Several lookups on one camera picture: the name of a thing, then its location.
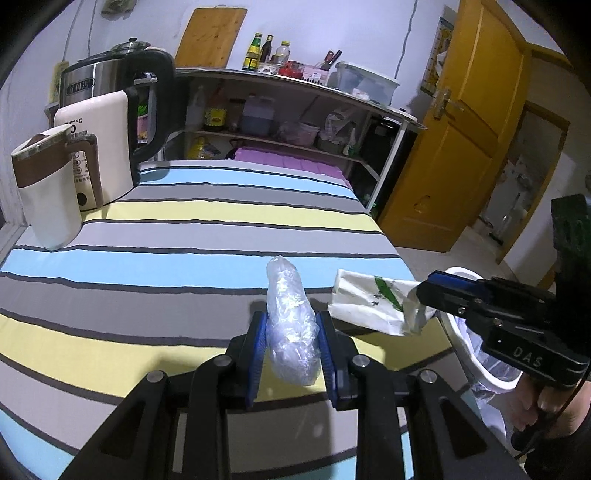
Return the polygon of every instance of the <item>sleeve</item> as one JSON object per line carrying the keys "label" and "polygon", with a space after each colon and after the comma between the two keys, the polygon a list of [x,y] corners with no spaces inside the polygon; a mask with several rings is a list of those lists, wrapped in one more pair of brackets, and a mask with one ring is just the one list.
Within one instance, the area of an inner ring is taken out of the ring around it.
{"label": "sleeve", "polygon": [[591,408],[585,420],[568,437],[543,440],[527,455],[525,471],[532,480],[583,480],[591,478]]}

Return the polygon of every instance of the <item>blue gripper pad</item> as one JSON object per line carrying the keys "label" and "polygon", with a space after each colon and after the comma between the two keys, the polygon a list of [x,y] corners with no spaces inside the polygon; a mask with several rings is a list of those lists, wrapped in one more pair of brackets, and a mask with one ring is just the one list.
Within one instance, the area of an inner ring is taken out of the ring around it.
{"label": "blue gripper pad", "polygon": [[336,391],[336,373],[335,363],[332,359],[330,346],[326,339],[326,331],[324,329],[324,322],[320,313],[316,314],[316,323],[318,330],[318,346],[320,348],[320,363],[322,364],[322,373],[324,374],[324,384],[326,385],[326,394],[333,408],[336,408],[337,391]]}
{"label": "blue gripper pad", "polygon": [[259,312],[260,323],[256,330],[253,345],[251,363],[248,368],[248,389],[246,392],[246,405],[252,407],[258,394],[259,383],[261,382],[262,363],[267,350],[267,314]]}

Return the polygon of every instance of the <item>storage box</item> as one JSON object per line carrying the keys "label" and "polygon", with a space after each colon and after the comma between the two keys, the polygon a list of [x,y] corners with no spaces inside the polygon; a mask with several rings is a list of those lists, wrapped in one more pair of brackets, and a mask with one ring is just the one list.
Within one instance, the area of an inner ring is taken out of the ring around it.
{"label": "storage box", "polygon": [[341,61],[336,64],[337,85],[342,92],[353,93],[354,89],[365,92],[369,99],[389,106],[398,85],[396,80],[354,63]]}
{"label": "storage box", "polygon": [[305,82],[326,85],[326,82],[329,79],[329,73],[326,70],[320,70],[311,65],[304,65],[304,69],[302,70],[302,79]]}

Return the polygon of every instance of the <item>door frame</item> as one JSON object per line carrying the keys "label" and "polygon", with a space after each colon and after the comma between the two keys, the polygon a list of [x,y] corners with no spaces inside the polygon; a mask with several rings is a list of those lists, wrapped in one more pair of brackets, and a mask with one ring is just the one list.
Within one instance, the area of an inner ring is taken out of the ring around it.
{"label": "door frame", "polygon": [[517,241],[519,236],[523,233],[523,230],[525,229],[525,227],[529,223],[536,208],[538,208],[538,205],[540,204],[540,201],[541,201],[542,197],[544,196],[546,188],[548,187],[548,184],[550,183],[550,180],[552,179],[552,176],[554,175],[556,165],[558,164],[558,161],[562,155],[562,150],[564,148],[564,142],[566,140],[566,135],[569,131],[569,126],[570,126],[570,122],[568,120],[562,118],[560,115],[558,115],[558,114],[556,114],[556,113],[554,113],[554,112],[552,112],[540,105],[537,105],[534,102],[530,102],[530,101],[526,100],[525,105],[523,106],[523,111],[521,112],[521,116],[519,118],[519,123],[517,125],[517,129],[515,130],[515,135],[517,135],[517,132],[519,131],[521,124],[523,122],[524,116],[527,112],[533,113],[534,115],[537,115],[540,118],[543,118],[544,120],[557,126],[558,128],[560,128],[562,130],[562,135],[560,136],[560,140],[558,141],[558,153],[556,154],[556,157],[555,157],[554,161],[552,162],[552,165],[548,169],[548,173],[546,174],[546,176],[544,178],[544,182],[542,183],[538,192],[535,194],[534,201],[532,202],[531,207],[530,207],[529,211],[527,212],[527,215],[521,220],[521,222],[519,223],[519,225],[517,227],[517,230],[515,231],[515,233],[513,235],[511,235],[511,239],[508,242],[503,244],[503,248],[501,249],[500,253],[496,257],[496,262],[498,264],[500,264],[503,261],[503,259],[507,255],[507,253],[509,253],[509,250],[511,250],[511,248],[513,248],[513,245],[515,245],[515,242]]}

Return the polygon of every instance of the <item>wooden door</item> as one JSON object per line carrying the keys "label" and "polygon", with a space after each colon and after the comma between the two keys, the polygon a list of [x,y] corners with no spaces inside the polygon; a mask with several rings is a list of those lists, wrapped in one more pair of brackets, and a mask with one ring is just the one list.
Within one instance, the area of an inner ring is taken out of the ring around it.
{"label": "wooden door", "polygon": [[462,0],[428,130],[379,225],[400,247],[448,251],[491,195],[523,108],[531,51],[495,0]]}

